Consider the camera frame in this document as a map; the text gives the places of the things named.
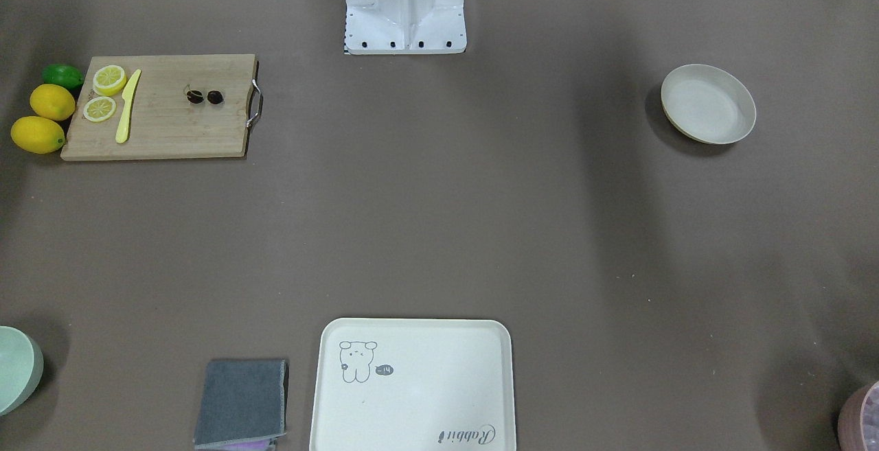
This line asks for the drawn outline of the white rabbit tray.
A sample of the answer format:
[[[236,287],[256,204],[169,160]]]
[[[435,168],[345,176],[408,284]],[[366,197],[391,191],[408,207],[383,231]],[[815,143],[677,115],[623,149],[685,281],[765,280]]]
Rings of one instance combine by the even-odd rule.
[[[311,450],[515,450],[514,357],[494,320],[336,319]]]

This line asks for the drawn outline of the bamboo cutting board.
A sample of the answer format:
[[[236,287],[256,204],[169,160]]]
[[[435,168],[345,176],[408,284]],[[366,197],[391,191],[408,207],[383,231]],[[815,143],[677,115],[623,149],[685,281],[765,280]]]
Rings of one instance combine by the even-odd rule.
[[[114,141],[121,95],[115,96],[118,108],[106,122],[92,123],[82,116],[82,107],[97,95],[92,76],[107,65],[119,65],[129,75],[142,71],[130,136],[123,144]],[[94,56],[60,156],[67,162],[244,157],[262,109],[257,72],[254,54]],[[188,84],[202,92],[202,104],[188,103]],[[219,106],[206,100],[212,89],[223,94]]]

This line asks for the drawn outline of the yellow lemon lower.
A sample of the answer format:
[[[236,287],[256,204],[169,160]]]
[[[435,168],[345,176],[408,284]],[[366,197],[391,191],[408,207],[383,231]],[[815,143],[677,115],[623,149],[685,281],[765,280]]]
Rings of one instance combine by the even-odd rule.
[[[19,148],[34,154],[49,154],[66,144],[62,126],[52,119],[40,116],[17,119],[10,128],[10,138]]]

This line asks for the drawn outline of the lemon half upper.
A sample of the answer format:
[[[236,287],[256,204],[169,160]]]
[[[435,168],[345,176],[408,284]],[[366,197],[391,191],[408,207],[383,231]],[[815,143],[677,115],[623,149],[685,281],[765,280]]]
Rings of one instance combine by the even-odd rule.
[[[128,74],[119,65],[100,67],[92,76],[92,91],[98,95],[113,97],[125,87]]]

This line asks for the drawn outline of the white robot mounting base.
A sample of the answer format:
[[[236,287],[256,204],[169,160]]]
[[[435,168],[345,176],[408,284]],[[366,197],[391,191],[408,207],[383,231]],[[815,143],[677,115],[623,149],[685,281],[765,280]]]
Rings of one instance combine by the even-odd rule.
[[[464,0],[345,0],[349,55],[460,54],[468,36]]]

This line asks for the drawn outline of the lemon slice lower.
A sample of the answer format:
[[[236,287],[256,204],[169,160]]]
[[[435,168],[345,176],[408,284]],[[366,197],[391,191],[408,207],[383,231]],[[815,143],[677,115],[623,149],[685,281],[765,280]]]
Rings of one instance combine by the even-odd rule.
[[[106,122],[117,110],[117,102],[112,97],[101,95],[92,98],[82,107],[82,116],[92,123]]]

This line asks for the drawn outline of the mint green bowl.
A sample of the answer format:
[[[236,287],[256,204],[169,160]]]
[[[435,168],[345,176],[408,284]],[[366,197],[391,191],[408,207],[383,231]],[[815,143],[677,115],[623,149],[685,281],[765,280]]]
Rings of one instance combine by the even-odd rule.
[[[1,327],[1,415],[34,394],[41,381],[44,357],[40,345],[19,329]]]

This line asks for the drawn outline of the yellow lemon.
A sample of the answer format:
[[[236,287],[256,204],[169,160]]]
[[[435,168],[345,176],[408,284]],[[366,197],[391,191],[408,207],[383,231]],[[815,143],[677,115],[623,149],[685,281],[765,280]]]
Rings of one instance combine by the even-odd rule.
[[[62,126],[52,119],[40,116],[17,119],[10,128],[10,138],[19,148],[34,154],[49,154],[66,144]]]
[[[29,104],[36,115],[53,122],[63,122],[76,111],[73,95],[68,89],[54,83],[38,85],[30,94]]]

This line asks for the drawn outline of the pink bowl with ice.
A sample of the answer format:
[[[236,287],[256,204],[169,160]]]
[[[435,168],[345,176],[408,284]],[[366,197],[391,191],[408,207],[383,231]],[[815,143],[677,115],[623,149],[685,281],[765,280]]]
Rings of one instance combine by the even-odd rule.
[[[848,397],[838,416],[841,450],[878,450],[878,382]]]

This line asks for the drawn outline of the beige round plate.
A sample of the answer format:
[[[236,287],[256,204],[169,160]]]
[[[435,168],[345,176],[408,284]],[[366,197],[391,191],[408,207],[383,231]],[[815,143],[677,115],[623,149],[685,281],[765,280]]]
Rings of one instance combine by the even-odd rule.
[[[753,131],[757,111],[750,91],[719,67],[676,67],[660,89],[663,113],[694,141],[711,145],[737,143]]]

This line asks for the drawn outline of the yellow lemon upper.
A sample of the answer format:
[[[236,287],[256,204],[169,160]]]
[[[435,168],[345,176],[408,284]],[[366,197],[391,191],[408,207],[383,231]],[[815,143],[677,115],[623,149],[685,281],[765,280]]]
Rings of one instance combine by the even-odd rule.
[[[29,104],[36,115],[53,122],[63,122],[76,111],[73,95],[68,89],[54,83],[38,85],[30,94]]]

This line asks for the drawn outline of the yellow plastic knife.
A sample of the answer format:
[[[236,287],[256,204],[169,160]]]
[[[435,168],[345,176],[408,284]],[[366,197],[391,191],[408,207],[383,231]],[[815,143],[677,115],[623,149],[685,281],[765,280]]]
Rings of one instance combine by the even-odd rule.
[[[135,72],[129,76],[128,82],[126,82],[126,85],[122,89],[123,107],[122,112],[120,113],[117,130],[114,135],[114,141],[116,144],[126,143],[129,139],[131,116],[134,109],[134,98],[141,78],[141,73],[141,69],[136,69]]]

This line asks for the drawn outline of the green lime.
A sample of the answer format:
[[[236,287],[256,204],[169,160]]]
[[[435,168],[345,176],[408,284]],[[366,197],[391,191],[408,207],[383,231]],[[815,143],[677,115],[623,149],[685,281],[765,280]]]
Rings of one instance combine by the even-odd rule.
[[[42,81],[75,91],[84,84],[84,74],[75,66],[50,64],[41,71]]]

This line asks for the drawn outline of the grey folded cloth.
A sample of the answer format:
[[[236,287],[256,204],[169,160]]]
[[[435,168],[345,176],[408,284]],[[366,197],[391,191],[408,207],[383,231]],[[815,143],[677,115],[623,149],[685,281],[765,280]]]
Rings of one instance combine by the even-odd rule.
[[[195,450],[274,450],[285,435],[283,358],[215,358],[208,362]]]

